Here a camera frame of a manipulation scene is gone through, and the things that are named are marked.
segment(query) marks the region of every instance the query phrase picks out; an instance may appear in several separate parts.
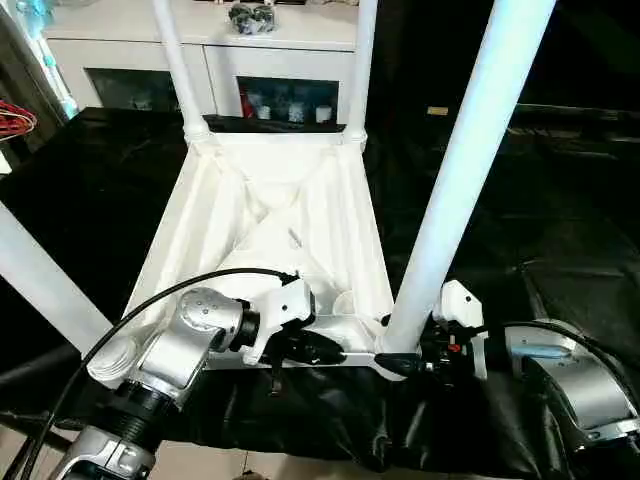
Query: white pipe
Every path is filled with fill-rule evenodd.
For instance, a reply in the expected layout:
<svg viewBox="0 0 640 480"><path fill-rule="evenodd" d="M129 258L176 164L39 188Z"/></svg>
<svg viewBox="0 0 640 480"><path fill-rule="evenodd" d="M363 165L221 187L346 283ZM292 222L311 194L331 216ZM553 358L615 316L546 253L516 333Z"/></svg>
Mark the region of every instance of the white pipe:
<svg viewBox="0 0 640 480"><path fill-rule="evenodd" d="M554 4L555 0L494 2L389 327L377 344L379 351L416 350Z"/></svg>
<svg viewBox="0 0 640 480"><path fill-rule="evenodd" d="M111 324L0 202L0 275L84 356ZM22 321L14 318L7 321Z"/></svg>
<svg viewBox="0 0 640 480"><path fill-rule="evenodd" d="M153 9L184 118L185 139L187 142L206 139L210 136L209 127L198 108L169 0L153 0Z"/></svg>
<svg viewBox="0 0 640 480"><path fill-rule="evenodd" d="M358 7L358 34L356 38L356 58L353 67L349 118L344 131L347 142L361 142L367 139L364 121L367 113L369 77L373 55L373 39L376 30L378 0L361 0Z"/></svg>

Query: small object on cabinet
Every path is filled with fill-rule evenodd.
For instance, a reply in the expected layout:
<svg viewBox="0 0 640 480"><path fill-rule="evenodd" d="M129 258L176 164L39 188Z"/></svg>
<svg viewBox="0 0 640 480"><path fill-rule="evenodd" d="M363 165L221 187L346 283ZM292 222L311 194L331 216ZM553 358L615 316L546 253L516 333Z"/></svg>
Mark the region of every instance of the small object on cabinet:
<svg viewBox="0 0 640 480"><path fill-rule="evenodd" d="M269 5L258 5L252 10L242 3L234 3L229 10L229 19L242 35L270 32L276 26L275 13Z"/></svg>

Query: white plastic part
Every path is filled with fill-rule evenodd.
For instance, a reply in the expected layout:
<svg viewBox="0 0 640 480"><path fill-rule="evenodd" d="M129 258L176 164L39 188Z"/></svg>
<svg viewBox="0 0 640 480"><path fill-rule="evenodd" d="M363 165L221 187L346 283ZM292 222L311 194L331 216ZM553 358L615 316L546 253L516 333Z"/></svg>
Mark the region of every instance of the white plastic part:
<svg viewBox="0 0 640 480"><path fill-rule="evenodd" d="M0 202L0 275L84 356L109 321Z"/></svg>
<svg viewBox="0 0 640 480"><path fill-rule="evenodd" d="M433 318L438 323L458 322L463 327L481 327L482 303L457 280L442 286L440 300L433 307Z"/></svg>
<svg viewBox="0 0 640 480"><path fill-rule="evenodd" d="M379 320L393 306L361 152L376 6L376 0L360 6L355 67L360 87L351 104L360 112L351 122L356 134L345 141L342 133L218 133L215 141L190 145L127 311L205 272L234 267L297 272L317 301L317 327L347 351L373 351L382 331ZM186 92L178 99L187 131L200 116L195 107L185 108L183 100L193 95L167 1L154 0L154 7L176 90ZM202 286L252 301L280 282L234 275ZM345 308L352 313L334 315L336 299L345 292L352 298ZM120 334L142 344L167 322L175 301L172 296L157 302Z"/></svg>
<svg viewBox="0 0 640 480"><path fill-rule="evenodd" d="M272 335L292 320L304 321L311 316L311 290L304 280L296 280L256 298L251 309L260 313L260 326L253 346L242 348L242 359L247 365L256 365Z"/></svg>
<svg viewBox="0 0 640 480"><path fill-rule="evenodd" d="M108 388L116 389L135 364L138 345L131 337L110 341L89 362L87 371Z"/></svg>
<svg viewBox="0 0 640 480"><path fill-rule="evenodd" d="M185 139L187 143L206 140L211 137L211 133L198 108L169 0L153 0L153 10L171 70L173 86L184 118Z"/></svg>
<svg viewBox="0 0 640 480"><path fill-rule="evenodd" d="M345 142L360 143L364 148L367 133L364 121L367 114L369 77L373 40L378 13L378 0L360 0L358 7L358 35L356 38L356 59L353 66L354 77L349 105L349 120L344 130Z"/></svg>
<svg viewBox="0 0 640 480"><path fill-rule="evenodd" d="M396 299L383 352L414 352L507 129L555 0L496 0Z"/></svg>

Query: black tablecloth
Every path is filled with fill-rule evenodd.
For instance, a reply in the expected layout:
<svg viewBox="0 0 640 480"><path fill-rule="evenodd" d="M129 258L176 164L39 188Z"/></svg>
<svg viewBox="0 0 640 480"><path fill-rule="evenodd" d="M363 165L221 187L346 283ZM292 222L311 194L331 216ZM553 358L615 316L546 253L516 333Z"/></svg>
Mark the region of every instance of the black tablecloth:
<svg viewBox="0 0 640 480"><path fill-rule="evenodd" d="M439 121L370 132L365 164L394 290L450 131ZM228 131L292 128L220 118L211 124ZM633 352L640 338L640 221L633 201L640 167L634 152L583 150L509 137L451 276L481 299L488 323L559 318ZM115 320L185 153L177 115L88 109L0 180L0 200ZM0 371L64 343L5 283L0 305ZM0 391L0 419L43 418L74 365ZM373 470L398 465L569 478L544 402L505 373L492 373L484 385L463 383L454 396L425 379L389 383L356 368L287 370L279 398L268 396L270 382L268 371L204 374L167 436L352 458ZM87 380L76 393L64 414L67 425L81 425L105 390Z"/></svg>

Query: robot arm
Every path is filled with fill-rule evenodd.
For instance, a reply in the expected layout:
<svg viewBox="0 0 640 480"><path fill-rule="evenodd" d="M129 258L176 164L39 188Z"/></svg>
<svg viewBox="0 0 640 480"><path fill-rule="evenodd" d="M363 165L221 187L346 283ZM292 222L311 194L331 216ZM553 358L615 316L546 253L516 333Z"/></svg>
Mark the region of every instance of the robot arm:
<svg viewBox="0 0 640 480"><path fill-rule="evenodd" d="M311 323L313 314L313 296L300 279L251 304L209 288L187 291L168 326L150 339L50 480L146 478L155 464L163 424L184 406L210 350L241 351L245 363L258 363L283 328L295 332Z"/></svg>

